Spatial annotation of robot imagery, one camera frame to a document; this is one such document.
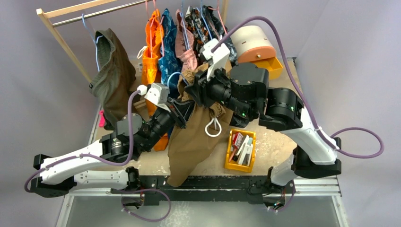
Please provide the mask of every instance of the lavender wall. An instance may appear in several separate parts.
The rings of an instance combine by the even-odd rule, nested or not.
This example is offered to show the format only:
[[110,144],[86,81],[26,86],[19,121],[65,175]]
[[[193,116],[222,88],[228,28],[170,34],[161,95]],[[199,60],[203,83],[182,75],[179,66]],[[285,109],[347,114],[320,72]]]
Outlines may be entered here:
[[[0,4],[1,226],[55,226],[62,198],[28,194],[24,181],[34,172],[36,154],[59,156],[86,146],[98,102],[36,9],[50,11],[79,1],[0,0]],[[95,50],[82,24],[59,31],[93,76]]]
[[[331,0],[296,59],[306,97],[328,133],[360,126],[385,142],[383,155],[339,155],[339,183],[352,226],[401,224],[401,2]],[[343,148],[372,154],[378,142],[362,132],[341,135]]]

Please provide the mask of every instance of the yellow bin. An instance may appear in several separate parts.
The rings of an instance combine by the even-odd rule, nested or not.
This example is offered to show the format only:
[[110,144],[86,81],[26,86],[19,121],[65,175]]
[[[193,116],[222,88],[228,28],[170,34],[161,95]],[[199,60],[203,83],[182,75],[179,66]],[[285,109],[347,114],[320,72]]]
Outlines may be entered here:
[[[252,156],[251,156],[251,163],[249,166],[243,166],[239,165],[236,161],[231,160],[228,162],[230,159],[230,149],[231,149],[231,142],[233,141],[233,135],[236,134],[237,132],[240,132],[244,137],[249,136],[253,138],[253,150],[252,150]],[[233,170],[238,170],[242,172],[247,172],[250,173],[252,172],[253,169],[253,164],[255,162],[255,149],[256,149],[256,133],[253,131],[244,131],[244,130],[239,130],[239,129],[231,129],[230,131],[230,137],[228,138],[228,148],[227,148],[227,154],[226,154],[226,162],[224,164],[224,168],[226,169],[233,169]]]
[[258,66],[258,68],[267,69],[267,71],[269,71],[269,80],[277,79],[280,76],[281,71],[283,71],[283,66],[277,57],[251,61],[251,63]]

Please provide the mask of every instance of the beige table surface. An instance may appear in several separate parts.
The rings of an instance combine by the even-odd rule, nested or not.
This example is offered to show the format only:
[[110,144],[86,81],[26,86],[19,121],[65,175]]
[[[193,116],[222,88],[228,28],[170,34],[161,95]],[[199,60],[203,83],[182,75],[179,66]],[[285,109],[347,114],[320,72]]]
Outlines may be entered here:
[[[298,75],[296,73],[293,60],[288,60],[291,72],[299,85]],[[287,87],[294,90],[288,74],[283,69],[279,78],[269,81],[269,87]],[[144,117],[147,115],[146,109],[140,114]],[[277,166],[291,154],[296,144],[287,136],[268,130],[258,125],[258,120],[250,122],[245,128],[247,131],[256,132],[256,158],[252,173],[244,173],[235,170],[224,168],[224,162],[227,152],[227,143],[229,130],[221,136],[218,145],[213,153],[202,163],[198,164],[191,175],[266,175],[271,166]],[[111,131],[106,131],[103,128],[98,128],[96,140],[102,136],[109,134]],[[170,175],[169,160],[167,151],[151,151],[141,154],[138,162],[132,160],[127,166],[134,166],[139,169],[140,175]],[[108,166],[99,170],[117,170],[122,167]]]

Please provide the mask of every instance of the wooden clothing rack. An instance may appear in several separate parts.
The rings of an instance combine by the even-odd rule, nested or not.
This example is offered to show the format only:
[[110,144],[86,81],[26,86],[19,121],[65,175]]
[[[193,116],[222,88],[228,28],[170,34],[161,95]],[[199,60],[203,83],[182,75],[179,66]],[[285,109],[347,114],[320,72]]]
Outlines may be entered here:
[[[82,17],[75,17],[75,18],[71,18],[71,19],[64,20],[64,21],[57,22],[57,23],[52,23],[50,21],[50,18],[58,17],[58,16],[61,16],[61,15],[66,15],[66,14],[69,14],[69,13],[72,13],[72,12],[77,12],[77,11],[88,9],[88,8],[95,7],[95,6],[100,6],[100,5],[103,5],[103,4],[106,4],[106,3],[109,3],[109,2],[113,2],[113,1],[117,1],[117,0],[94,0],[94,1],[89,1],[89,2],[82,3],[82,4],[78,4],[78,5],[75,5],[75,6],[70,6],[70,7],[66,7],[66,8],[62,8],[62,9],[57,9],[57,10],[54,10],[54,11],[51,11],[51,12],[47,12],[47,13],[45,13],[42,9],[37,9],[36,10],[36,13],[37,13],[38,17],[42,20],[44,25],[51,32],[51,34],[54,36],[54,38],[57,40],[57,42],[60,44],[60,46],[64,49],[64,51],[67,53],[67,55],[71,58],[72,62],[74,62],[74,64],[77,66],[77,68],[82,73],[82,75],[84,75],[84,77],[88,81],[88,83],[91,82],[91,78],[90,78],[88,72],[86,71],[84,66],[81,64],[81,62],[79,62],[79,60],[75,56],[74,52],[71,50],[71,48],[68,46],[68,44],[65,42],[65,40],[63,39],[61,34],[56,29],[56,27],[59,27],[59,26],[62,26],[62,25],[66,25],[66,24],[77,22],[77,21],[81,21]],[[146,1],[152,1],[152,0],[139,0],[139,1],[136,1],[136,2],[125,4],[125,5],[121,5],[121,6],[117,6],[117,7],[113,7],[113,8],[109,8],[109,9],[105,9],[105,10],[101,10],[101,11],[98,11],[98,12],[95,12],[95,13],[84,15],[84,18],[86,19],[86,18],[96,17],[96,16],[99,16],[99,15],[110,13],[110,12],[114,12],[114,11],[117,11],[117,10],[120,10],[120,9],[128,8],[128,7],[131,7],[131,6],[136,6],[136,5],[145,3]],[[223,22],[226,21],[227,8],[228,8],[228,0],[223,0],[223,7],[222,7],[222,20],[223,20]],[[141,107],[145,106],[145,101],[139,101],[139,102],[135,103],[134,105],[135,105],[136,108],[141,108]]]

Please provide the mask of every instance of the pink hanger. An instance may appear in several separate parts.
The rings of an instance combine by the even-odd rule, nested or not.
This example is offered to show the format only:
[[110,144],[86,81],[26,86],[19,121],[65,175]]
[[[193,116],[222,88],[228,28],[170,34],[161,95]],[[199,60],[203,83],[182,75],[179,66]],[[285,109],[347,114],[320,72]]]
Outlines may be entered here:
[[160,20],[160,26],[161,26],[161,28],[160,28],[160,37],[161,37],[161,41],[162,41],[162,55],[163,55],[163,57],[164,57],[164,41],[163,41],[163,36],[162,36],[162,29],[163,29],[163,26],[162,26],[162,22],[163,22],[163,19],[164,19],[164,15],[162,16],[162,19]]
[[[155,10],[157,9],[157,7],[156,7],[156,0],[153,0],[153,6],[155,7]],[[148,10],[148,1],[146,0],[145,1],[145,8],[146,8],[146,14],[148,15],[148,21],[149,21],[149,19],[150,19],[150,16],[149,16],[149,10]],[[153,39],[152,39],[152,26],[153,26],[153,22],[155,22],[155,19],[152,19],[152,22],[150,23],[150,34],[149,34],[149,36],[150,36],[150,57],[151,58],[153,58]]]
[[223,20],[221,19],[221,15],[220,15],[220,0],[217,0],[217,9],[214,9],[212,7],[209,7],[209,9],[211,10],[217,10],[217,14],[218,14],[218,18],[220,19],[221,24],[223,25],[223,29],[224,29],[224,33],[227,35],[227,30],[226,30],[226,26],[224,26]]

